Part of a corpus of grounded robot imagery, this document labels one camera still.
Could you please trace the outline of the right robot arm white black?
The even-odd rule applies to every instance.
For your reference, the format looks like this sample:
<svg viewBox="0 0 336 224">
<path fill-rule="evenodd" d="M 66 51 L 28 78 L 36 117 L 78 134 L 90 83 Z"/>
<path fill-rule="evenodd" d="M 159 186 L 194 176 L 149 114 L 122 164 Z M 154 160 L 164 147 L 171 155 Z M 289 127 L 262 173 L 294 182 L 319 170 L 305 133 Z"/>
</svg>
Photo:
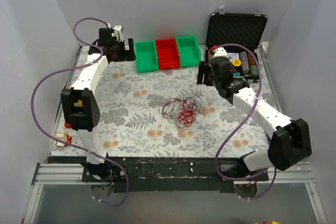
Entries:
<svg viewBox="0 0 336 224">
<path fill-rule="evenodd" d="M 285 171 L 312 154 L 308 123 L 282 114 L 260 98 L 246 81 L 235 79 L 226 57 L 199 62 L 197 84 L 214 86 L 222 98 L 247 113 L 247 118 L 253 119 L 270 138 L 268 149 L 241 156 L 227 171 L 217 170 L 220 177 L 248 181 L 267 168 Z"/>
</svg>

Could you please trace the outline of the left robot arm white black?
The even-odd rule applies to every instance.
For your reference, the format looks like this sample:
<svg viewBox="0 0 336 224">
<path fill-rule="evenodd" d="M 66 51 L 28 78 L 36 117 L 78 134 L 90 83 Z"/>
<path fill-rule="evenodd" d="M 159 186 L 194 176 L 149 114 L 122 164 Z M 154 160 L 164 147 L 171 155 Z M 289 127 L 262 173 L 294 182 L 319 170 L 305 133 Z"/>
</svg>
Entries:
<svg viewBox="0 0 336 224">
<path fill-rule="evenodd" d="M 61 91 L 61 104 L 65 123 L 69 125 L 87 149 L 83 166 L 89 174 L 100 182 L 111 178 L 111 164 L 104 159 L 107 152 L 97 131 L 100 110 L 95 99 L 97 84 L 111 62 L 134 61 L 134 42 L 128 39 L 129 49 L 125 48 L 123 27 L 100 28 L 99 38 L 89 48 L 86 64 L 77 80 L 68 89 Z"/>
</svg>

